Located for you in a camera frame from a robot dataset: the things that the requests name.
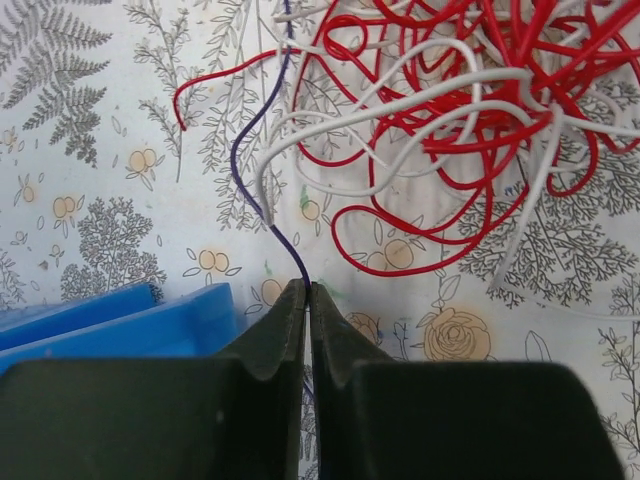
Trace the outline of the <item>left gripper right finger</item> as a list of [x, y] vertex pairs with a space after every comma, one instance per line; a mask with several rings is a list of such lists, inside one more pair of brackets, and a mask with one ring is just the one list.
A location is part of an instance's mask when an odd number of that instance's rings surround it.
[[579, 378], [552, 362], [391, 358], [310, 290], [323, 479], [620, 479]]

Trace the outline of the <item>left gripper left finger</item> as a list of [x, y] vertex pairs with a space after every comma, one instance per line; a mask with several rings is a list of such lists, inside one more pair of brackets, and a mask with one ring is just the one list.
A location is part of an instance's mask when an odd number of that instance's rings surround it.
[[294, 479], [306, 286], [214, 354], [1, 370], [5, 479]]

